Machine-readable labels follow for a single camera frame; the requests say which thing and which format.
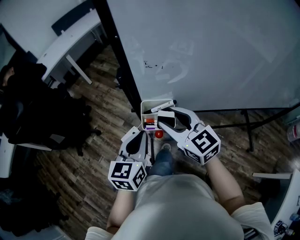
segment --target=wooden floor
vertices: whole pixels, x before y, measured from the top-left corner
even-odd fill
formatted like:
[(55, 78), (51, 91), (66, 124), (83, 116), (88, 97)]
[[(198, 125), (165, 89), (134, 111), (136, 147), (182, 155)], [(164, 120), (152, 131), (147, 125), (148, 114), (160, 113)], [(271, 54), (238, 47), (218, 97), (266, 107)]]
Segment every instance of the wooden floor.
[[(61, 222), (61, 228), (74, 240), (84, 239), (90, 226), (105, 228), (116, 197), (107, 180), (110, 161), (115, 159), (119, 151), (121, 137), (132, 126), (140, 124), (136, 114), (131, 113), (131, 105), (125, 94), (115, 88), (117, 68), (118, 62), (109, 46), (85, 71), (93, 84), (88, 85), (80, 78), (70, 89), (75, 98), (84, 98), (92, 107), (91, 125), (103, 132), (101, 136), (93, 135), (87, 139), (83, 148), (84, 156), (79, 157), (76, 149), (72, 148), (39, 151), (34, 163), (42, 166), (38, 178), (49, 190), (61, 194), (58, 205), (69, 216), (69, 220)], [(268, 115), (263, 111), (249, 112), (251, 121), (262, 120)], [(200, 113), (199, 117), (211, 126), (244, 122), (239, 112)], [(253, 131), (255, 151), (252, 153), (246, 152), (248, 135), (245, 129), (223, 128), (216, 132), (222, 141), (219, 157), (237, 179), (248, 203), (260, 198), (258, 180), (251, 177), (253, 172), (290, 172), (294, 168), (300, 169), (300, 145), (289, 144), (286, 129), (280, 120)], [(162, 142), (169, 142), (173, 146), (176, 171), (203, 177), (205, 168), (184, 157), (168, 136), (155, 140), (155, 153)]]

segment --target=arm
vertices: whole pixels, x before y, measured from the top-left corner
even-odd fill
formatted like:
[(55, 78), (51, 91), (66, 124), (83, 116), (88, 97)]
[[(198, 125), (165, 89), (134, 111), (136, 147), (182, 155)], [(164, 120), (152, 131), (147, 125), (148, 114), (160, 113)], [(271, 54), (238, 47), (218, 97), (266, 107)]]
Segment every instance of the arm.
[(229, 214), (246, 205), (237, 181), (217, 157), (211, 159), (205, 166), (219, 202)]
[(115, 234), (134, 209), (134, 193), (119, 190), (108, 217), (106, 230)]

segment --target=whiteboard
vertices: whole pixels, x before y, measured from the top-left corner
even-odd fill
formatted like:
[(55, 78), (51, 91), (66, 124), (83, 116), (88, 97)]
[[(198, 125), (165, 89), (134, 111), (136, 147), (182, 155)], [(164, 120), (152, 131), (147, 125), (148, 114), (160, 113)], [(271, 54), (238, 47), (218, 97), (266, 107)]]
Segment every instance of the whiteboard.
[(294, 0), (107, 2), (142, 100), (191, 110), (299, 102)]

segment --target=jeans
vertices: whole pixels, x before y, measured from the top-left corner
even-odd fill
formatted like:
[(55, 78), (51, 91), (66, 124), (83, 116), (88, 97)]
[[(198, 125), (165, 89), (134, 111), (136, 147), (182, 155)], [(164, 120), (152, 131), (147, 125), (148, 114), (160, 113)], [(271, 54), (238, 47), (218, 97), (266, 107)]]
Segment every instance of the jeans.
[(167, 176), (173, 174), (173, 157), (168, 149), (162, 149), (155, 158), (155, 164), (150, 168), (148, 176)]

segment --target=whiteboard stand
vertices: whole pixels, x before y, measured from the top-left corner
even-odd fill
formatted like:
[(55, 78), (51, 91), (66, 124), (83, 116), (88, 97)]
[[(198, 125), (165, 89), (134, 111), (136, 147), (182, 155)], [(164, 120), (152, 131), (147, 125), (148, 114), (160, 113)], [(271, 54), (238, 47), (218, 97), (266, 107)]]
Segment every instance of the whiteboard stand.
[[(122, 42), (120, 40), (120, 36), (118, 34), (111, 10), (108, 6), (107, 1), (94, 1), (94, 6), (98, 12), (98, 15), (101, 19), (101, 23), (107, 37), (112, 45), (112, 49), (116, 55), (116, 58), (120, 64), (120, 68), (117, 72), (117, 80), (123, 89), (126, 97), (131, 103), (133, 110), (132, 112), (136, 112), (137, 116), (141, 118), (140, 104), (142, 102), (140, 93), (138, 91), (137, 85), (135, 83), (134, 77), (132, 75), (131, 68), (129, 66)], [(247, 152), (254, 151), (253, 139), (252, 139), (252, 130), (261, 127), (267, 123), (270, 123), (273, 120), (276, 120), (295, 108), (300, 106), (300, 102), (294, 105), (293, 107), (280, 107), (283, 109), (279, 113), (259, 122), (250, 122), (248, 116), (248, 110), (261, 110), (261, 108), (247, 108), (247, 109), (220, 109), (220, 110), (199, 110), (194, 111), (195, 113), (203, 113), (203, 112), (220, 112), (220, 111), (241, 111), (241, 114), (245, 116), (245, 123), (238, 124), (230, 124), (230, 125), (221, 125), (221, 126), (211, 126), (213, 129), (217, 128), (233, 128), (233, 127), (247, 127), (247, 133), (249, 137), (249, 149)]]

